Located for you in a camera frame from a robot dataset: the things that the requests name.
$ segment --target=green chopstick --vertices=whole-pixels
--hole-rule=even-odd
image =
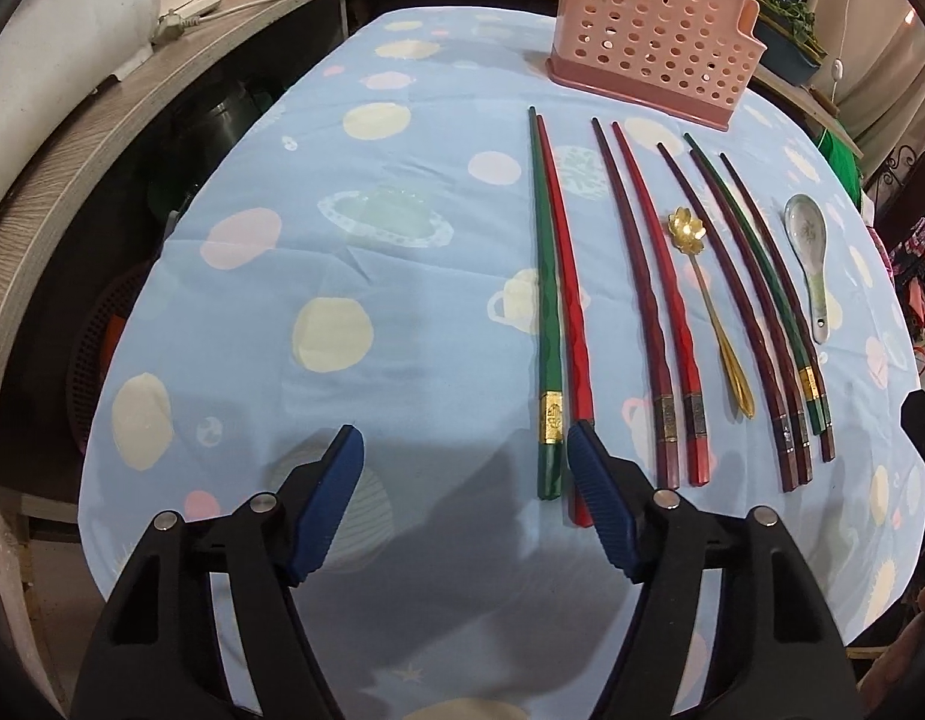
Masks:
[[[562,493],[562,333],[560,288],[555,280],[555,232],[542,162],[536,108],[528,110],[536,196],[536,257],[539,274],[539,470],[536,494],[552,501]]]
[[[792,348],[792,357],[795,358],[795,366],[800,370],[800,384],[802,384],[802,395],[806,399],[806,410],[809,413],[809,421],[813,426],[813,433],[818,436],[825,430],[826,420],[824,405],[822,405],[822,401],[819,398],[819,389],[816,387],[816,376],[813,374],[812,365],[809,362],[809,354],[806,352],[806,347],[802,343],[800,328],[798,328],[795,323],[795,315],[792,313],[794,311],[801,311],[801,308],[800,306],[791,306],[786,300],[786,293],[782,290],[779,277],[773,269],[768,255],[766,255],[766,250],[763,249],[762,242],[759,241],[759,238],[752,229],[752,225],[749,224],[749,218],[743,213],[743,209],[740,207],[739,203],[736,202],[728,186],[725,185],[723,176],[719,175],[718,170],[716,170],[715,166],[709,161],[709,157],[705,155],[705,151],[699,147],[699,143],[693,140],[692,135],[687,132],[683,137],[693,148],[693,151],[699,154],[699,159],[701,159],[701,162],[705,165],[706,170],[709,171],[709,175],[716,181],[720,194],[725,198],[725,202],[732,210],[732,214],[739,221],[739,226],[743,228],[743,234],[749,242],[749,248],[752,250],[756,261],[759,263],[759,269],[766,279],[768,290],[771,295],[773,295],[773,303],[776,303],[776,309],[779,312],[779,317],[782,319],[782,326],[786,330],[786,337],[789,339],[790,348]],[[779,361],[779,365],[785,364],[785,361]]]

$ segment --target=ceramic spoon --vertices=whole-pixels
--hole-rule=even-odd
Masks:
[[[809,285],[809,313],[812,317],[816,343],[829,340],[829,317],[825,304],[825,218],[819,206],[806,194],[797,194],[788,203],[784,214],[786,235]]]

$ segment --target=pink plastic basket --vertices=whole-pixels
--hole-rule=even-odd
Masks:
[[[725,130],[766,50],[758,15],[755,0],[560,0],[549,74]]]

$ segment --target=tablecloth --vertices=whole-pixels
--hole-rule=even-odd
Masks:
[[[901,593],[925,515],[925,468],[899,427],[917,374],[893,288],[839,182],[752,91],[720,133],[553,84],[543,67],[554,25],[478,7],[384,15],[226,157],[152,269],[104,384],[79,509],[104,593],[154,514],[230,512],[352,423],[365,435],[365,471],[325,568],[296,591],[347,716],[589,713],[638,589],[594,531],[567,524],[561,502],[536,499],[530,105],[546,117],[565,190],[597,429],[650,478],[641,320],[589,119],[624,125],[661,214],[684,204],[656,152],[667,143],[738,257],[681,134],[727,152],[804,304],[781,209],[797,193],[819,202],[832,328],[819,358],[838,457],[824,466],[814,441],[815,480],[782,493],[761,383],[719,265],[711,248],[699,257],[757,393],[752,421],[730,407],[701,293],[674,254],[714,466],[711,484],[690,488],[683,458],[680,492],[714,512],[775,507],[847,640]],[[675,375],[662,300],[660,309]],[[227,671],[253,706],[227,589],[214,587]],[[699,697],[717,589],[707,574],[677,709]]]

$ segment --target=blue gripper pad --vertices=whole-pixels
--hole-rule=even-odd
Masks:
[[[363,434],[353,428],[326,464],[309,503],[296,520],[296,549],[288,570],[295,581],[303,581],[322,566],[340,521],[363,473]]]
[[[605,557],[636,581],[643,566],[636,545],[635,519],[602,456],[608,461],[615,459],[610,458],[603,447],[595,445],[579,425],[569,429],[566,447],[576,487],[589,507]]]

